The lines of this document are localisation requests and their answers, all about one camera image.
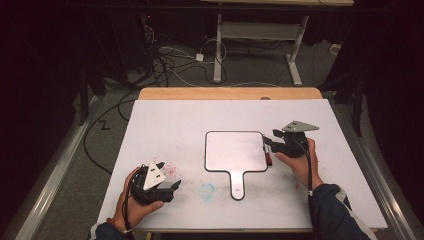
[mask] table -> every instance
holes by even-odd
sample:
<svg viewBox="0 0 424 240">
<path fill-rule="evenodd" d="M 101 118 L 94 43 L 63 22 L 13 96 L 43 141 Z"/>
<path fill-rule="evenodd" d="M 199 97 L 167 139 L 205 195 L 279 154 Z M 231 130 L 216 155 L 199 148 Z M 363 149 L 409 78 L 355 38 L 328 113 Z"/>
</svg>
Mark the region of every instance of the table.
<svg viewBox="0 0 424 240">
<path fill-rule="evenodd" d="M 273 167 L 265 173 L 245 175 L 246 196 L 241 201 L 231 198 L 225 173 L 210 173 L 202 167 L 207 130 L 250 129 L 269 136 L 272 128 L 282 127 L 286 121 L 296 118 L 309 119 L 321 128 L 321 132 L 311 132 L 307 136 L 319 144 L 317 153 L 322 157 L 320 171 L 323 178 L 341 184 L 352 193 L 349 195 L 351 205 L 368 226 L 387 227 L 331 107 L 321 99 L 317 89 L 146 88 L 141 91 L 139 99 L 141 101 L 134 104 L 99 222 L 113 214 L 123 181 L 136 165 L 163 161 L 169 184 L 181 179 L 180 189 L 171 203 L 147 216 L 136 230 L 311 231 L 306 189 L 278 160 L 273 159 Z M 355 179 L 354 185 L 351 184 L 352 178 Z M 211 189 L 213 192 L 207 198 L 200 194 Z M 258 206 L 268 208 L 259 211 Z"/>
<path fill-rule="evenodd" d="M 244 3 L 244 4 L 274 4 L 274 5 L 302 5 L 302 6 L 352 6 L 353 0 L 202 0 L 207 2 Z M 222 38 L 248 38 L 270 40 L 294 40 L 291 54 L 286 55 L 287 64 L 295 86 L 302 86 L 299 71 L 296 67 L 296 56 L 302 43 L 303 34 L 309 16 L 303 16 L 300 24 L 276 24 L 276 23 L 243 23 L 223 22 L 222 14 L 218 14 L 216 57 L 214 66 L 214 82 L 221 82 L 222 67 Z"/>
</svg>

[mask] stain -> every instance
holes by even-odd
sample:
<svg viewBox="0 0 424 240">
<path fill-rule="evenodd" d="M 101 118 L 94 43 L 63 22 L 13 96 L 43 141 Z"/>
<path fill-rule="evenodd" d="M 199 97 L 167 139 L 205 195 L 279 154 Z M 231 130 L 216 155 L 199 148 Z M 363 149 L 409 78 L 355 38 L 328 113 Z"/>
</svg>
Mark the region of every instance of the stain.
<svg viewBox="0 0 424 240">
<path fill-rule="evenodd" d="M 299 184 L 299 180 L 296 178 L 296 176 L 292 174 L 284 174 L 283 179 L 285 181 L 288 181 L 293 189 L 299 190 L 301 185 Z"/>
<path fill-rule="evenodd" d="M 199 189 L 200 197 L 206 200 L 211 199 L 214 192 L 215 192 L 215 187 L 210 183 L 202 184 L 202 186 L 200 186 L 200 189 Z"/>
<path fill-rule="evenodd" d="M 165 166 L 163 166 L 162 172 L 163 172 L 163 174 L 165 174 L 165 176 L 176 177 L 177 167 L 172 162 L 169 162 Z"/>
</svg>

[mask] sleeve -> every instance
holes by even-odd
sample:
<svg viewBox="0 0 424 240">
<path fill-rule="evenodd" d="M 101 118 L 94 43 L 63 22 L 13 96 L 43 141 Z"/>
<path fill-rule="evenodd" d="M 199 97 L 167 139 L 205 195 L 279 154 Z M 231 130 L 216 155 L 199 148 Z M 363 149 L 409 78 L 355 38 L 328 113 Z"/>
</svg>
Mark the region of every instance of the sleeve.
<svg viewBox="0 0 424 240">
<path fill-rule="evenodd" d="M 94 224 L 88 234 L 87 240 L 126 240 L 127 238 L 119 232 L 112 224 L 102 223 Z"/>
<path fill-rule="evenodd" d="M 314 190 L 311 217 L 320 240 L 377 239 L 352 212 L 346 193 L 337 185 L 322 184 Z"/>
</svg>

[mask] cable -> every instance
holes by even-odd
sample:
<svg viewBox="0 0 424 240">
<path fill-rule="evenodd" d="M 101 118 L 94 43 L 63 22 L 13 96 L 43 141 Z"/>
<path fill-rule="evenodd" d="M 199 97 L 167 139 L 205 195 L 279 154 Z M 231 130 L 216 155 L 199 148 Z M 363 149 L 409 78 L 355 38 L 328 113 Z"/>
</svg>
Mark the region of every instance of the cable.
<svg viewBox="0 0 424 240">
<path fill-rule="evenodd" d="M 131 229 L 131 223 L 128 220 L 128 199 L 131 197 L 130 196 L 130 190 L 131 190 L 131 183 L 134 181 L 135 176 L 137 175 L 137 173 L 134 173 L 131 176 L 130 181 L 128 182 L 127 185 L 127 189 L 125 191 L 125 199 L 124 202 L 122 203 L 122 217 L 124 218 L 124 222 L 125 222 L 125 236 L 129 239 L 129 240 L 134 240 L 134 234 L 132 232 Z"/>
<path fill-rule="evenodd" d="M 189 69 L 191 69 L 191 68 L 195 68 L 195 67 L 198 67 L 198 68 L 202 68 L 202 69 L 203 69 L 203 71 L 204 71 L 204 73 L 205 73 L 205 79 L 206 79 L 206 81 L 207 81 L 207 82 L 209 82 L 209 80 L 208 80 L 208 74 L 207 74 L 206 68 L 204 68 L 204 67 L 202 67 L 202 66 L 191 66 L 191 67 L 188 67 L 188 68 L 186 68 L 186 69 L 184 69 L 184 70 L 182 70 L 182 71 L 177 72 L 177 74 L 180 74 L 180 73 L 182 73 L 182 72 L 184 72 L 184 71 L 187 71 L 187 70 L 189 70 Z"/>
<path fill-rule="evenodd" d="M 156 82 L 156 84 L 158 85 L 158 87 L 160 87 L 160 83 L 161 82 L 163 82 L 163 81 L 165 81 L 166 82 L 166 86 L 165 87 L 168 87 L 169 86 L 169 77 L 168 77 L 168 69 L 172 69 L 173 68 L 173 66 L 172 65 L 170 65 L 170 64 L 168 64 L 167 62 L 165 62 L 165 60 L 163 60 L 161 57 L 158 57 L 158 58 L 155 58 L 155 61 L 156 61 L 156 65 L 155 66 L 162 66 L 162 71 L 160 72 L 160 71 L 156 71 L 156 67 L 155 67 L 155 71 L 154 71 L 154 75 L 155 75 L 155 82 Z M 161 81 L 161 82 L 159 82 L 159 78 L 162 76 L 162 75 L 165 75 L 165 80 L 163 80 L 163 81 Z"/>
<path fill-rule="evenodd" d="M 147 42 L 149 42 L 150 39 L 150 35 L 152 36 L 152 41 L 150 43 L 150 47 L 147 49 L 147 51 L 149 51 L 150 49 L 152 49 L 153 47 L 153 43 L 155 42 L 155 31 L 153 31 L 153 29 L 147 25 L 144 25 L 145 28 L 149 29 L 149 35 L 147 36 Z"/>
<path fill-rule="evenodd" d="M 277 74 L 277 76 L 275 76 L 275 80 L 277 80 L 277 85 L 278 85 L 278 77 L 282 76 L 285 72 L 287 72 L 287 70 L 290 69 L 290 66 L 293 64 L 294 62 L 288 63 L 288 66 L 279 74 Z"/>
<path fill-rule="evenodd" d="M 224 43 L 222 43 L 222 41 L 218 41 L 218 40 L 216 40 L 216 39 L 212 38 L 212 39 L 209 39 L 208 41 L 206 41 L 206 42 L 205 42 L 205 44 L 203 45 L 203 47 L 206 47 L 206 45 L 207 45 L 208 43 L 212 42 L 212 41 L 215 41 L 215 42 L 217 42 L 217 43 L 221 44 L 221 45 L 224 47 L 224 57 L 221 59 L 221 61 L 222 61 L 222 60 L 224 60 L 224 59 L 225 59 L 225 57 L 227 56 L 227 48 L 225 47 Z M 200 49 L 199 54 L 202 54 L 203 47 Z"/>
<path fill-rule="evenodd" d="M 171 51 L 170 53 L 167 53 L 167 54 L 165 54 L 165 55 L 170 55 L 170 54 L 171 54 L 171 53 L 173 53 L 174 51 L 177 51 L 177 52 L 184 53 L 185 55 L 183 55 L 183 56 L 171 55 L 171 56 L 173 56 L 173 57 L 183 57 L 183 58 L 190 58 L 190 59 L 194 59 L 194 57 L 190 56 L 188 53 L 186 53 L 186 52 L 184 52 L 184 51 L 182 51 L 182 50 L 176 49 L 176 48 L 174 48 L 174 47 L 172 47 L 172 48 L 170 48 L 170 47 L 159 47 L 159 49 L 161 49 L 161 48 L 165 48 L 165 49 L 172 49 L 172 51 Z"/>
<path fill-rule="evenodd" d="M 88 133 L 90 132 L 90 130 L 93 128 L 93 126 L 94 126 L 94 124 L 96 124 L 104 115 L 106 115 L 106 113 L 108 113 L 108 112 L 110 112 L 111 110 L 113 110 L 114 108 L 116 108 L 117 106 L 120 106 L 120 105 L 122 105 L 122 104 L 125 104 L 125 103 L 129 103 L 129 102 L 133 102 L 134 100 L 127 100 L 127 101 L 123 101 L 123 102 L 121 102 L 121 103 L 118 103 L 118 104 L 115 104 L 115 105 L 113 105 L 112 107 L 110 107 L 110 108 L 108 108 L 105 112 L 103 112 L 98 118 L 96 118 L 96 120 L 94 120 L 93 121 L 93 123 L 87 128 L 87 131 L 85 132 L 85 134 L 84 134 L 84 137 L 83 137 L 83 146 L 84 146 L 84 151 L 85 151 L 85 154 L 87 155 L 87 157 L 88 157 L 88 159 L 94 164 L 94 165 L 96 165 L 97 167 L 99 167 L 100 169 L 102 169 L 103 171 L 105 171 L 106 173 L 108 173 L 109 175 L 112 175 L 112 172 L 110 171 L 110 170 L 108 170 L 108 169 L 106 169 L 105 167 L 103 167 L 102 165 L 100 165 L 99 163 L 97 163 L 92 157 L 91 157 L 91 155 L 90 155 L 90 153 L 88 152 L 88 149 L 87 149 L 87 144 L 86 144 L 86 141 L 87 141 L 87 136 L 88 136 Z"/>
<path fill-rule="evenodd" d="M 252 40 L 251 43 L 248 43 L 244 39 L 242 39 L 242 41 L 237 41 L 237 40 L 234 40 L 234 39 L 231 39 L 231 38 L 223 38 L 223 39 L 230 41 L 230 42 L 242 44 L 242 45 L 245 45 L 245 46 L 248 46 L 248 47 L 259 48 L 259 50 L 254 50 L 254 51 L 251 51 L 251 52 L 261 52 L 261 51 L 265 51 L 265 50 L 275 50 L 275 49 L 279 48 L 283 43 L 286 42 L 285 40 L 276 40 L 276 41 L 273 40 L 273 41 L 270 41 L 270 42 L 264 42 L 263 40 L 261 40 L 261 41 Z M 269 46 L 269 47 L 259 46 L 260 44 L 269 44 L 269 43 L 271 43 L 271 46 Z"/>
<path fill-rule="evenodd" d="M 174 71 L 172 71 L 172 73 L 175 75 L 175 76 L 177 76 L 182 82 L 184 82 L 185 84 L 187 84 L 188 86 L 192 86 L 192 87 L 202 87 L 202 86 L 197 86 L 197 85 L 194 85 L 194 84 L 191 84 L 191 83 L 188 83 L 188 82 L 186 82 L 184 79 L 182 79 L 181 77 L 180 77 L 180 75 L 178 75 L 176 72 L 174 72 Z"/>
<path fill-rule="evenodd" d="M 124 117 L 124 115 L 122 114 L 122 112 L 121 112 L 121 109 L 120 109 L 120 106 L 122 105 L 121 103 L 122 103 L 122 101 L 124 101 L 124 99 L 125 98 L 127 98 L 129 95 L 131 95 L 133 92 L 135 92 L 136 90 L 131 90 L 131 91 L 129 91 L 128 93 L 126 93 L 120 100 L 119 100 L 119 104 L 118 104 L 118 113 L 119 113 L 119 115 L 121 116 L 121 118 L 122 119 L 124 119 L 125 121 L 127 121 L 127 122 L 129 122 L 130 121 L 130 119 L 129 118 L 126 118 L 126 117 Z"/>
<path fill-rule="evenodd" d="M 263 85 L 272 86 L 272 87 L 278 87 L 278 88 L 280 87 L 278 85 L 274 85 L 271 83 L 264 83 L 264 82 L 245 82 L 245 83 L 239 83 L 239 84 L 229 85 L 225 87 L 237 87 L 237 86 L 243 86 L 243 85 L 249 85 L 249 84 L 263 84 Z"/>
<path fill-rule="evenodd" d="M 306 150 L 302 144 L 300 144 L 298 141 L 294 139 L 290 139 L 291 142 L 296 143 L 304 152 L 306 156 L 306 160 L 308 161 L 308 207 L 309 207 L 309 214 L 311 217 L 311 223 L 312 227 L 315 229 L 314 226 L 314 206 L 313 206 L 313 191 L 312 191 L 312 161 L 311 161 L 311 155 L 309 153 L 309 150 Z"/>
</svg>

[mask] white surface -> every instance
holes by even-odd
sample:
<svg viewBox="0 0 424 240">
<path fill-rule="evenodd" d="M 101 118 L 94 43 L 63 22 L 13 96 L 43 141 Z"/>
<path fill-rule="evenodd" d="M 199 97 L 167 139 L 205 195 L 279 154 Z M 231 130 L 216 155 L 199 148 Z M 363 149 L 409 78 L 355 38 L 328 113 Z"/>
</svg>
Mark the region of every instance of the white surface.
<svg viewBox="0 0 424 240">
<path fill-rule="evenodd" d="M 208 132 L 205 141 L 206 170 L 227 172 L 231 178 L 231 196 L 236 200 L 243 199 L 244 174 L 267 169 L 262 134 L 247 131 Z"/>
<path fill-rule="evenodd" d="M 365 178 L 327 100 L 142 100 L 134 104 L 98 222 L 113 216 L 126 176 L 138 165 L 165 162 L 174 200 L 144 218 L 145 230 L 276 230 L 311 228 L 306 189 L 273 154 L 266 172 L 246 173 L 245 197 L 230 195 L 227 173 L 204 168 L 209 131 L 258 131 L 267 137 L 293 120 L 318 126 L 319 171 L 348 193 L 353 211 L 371 228 L 386 228 Z"/>
</svg>

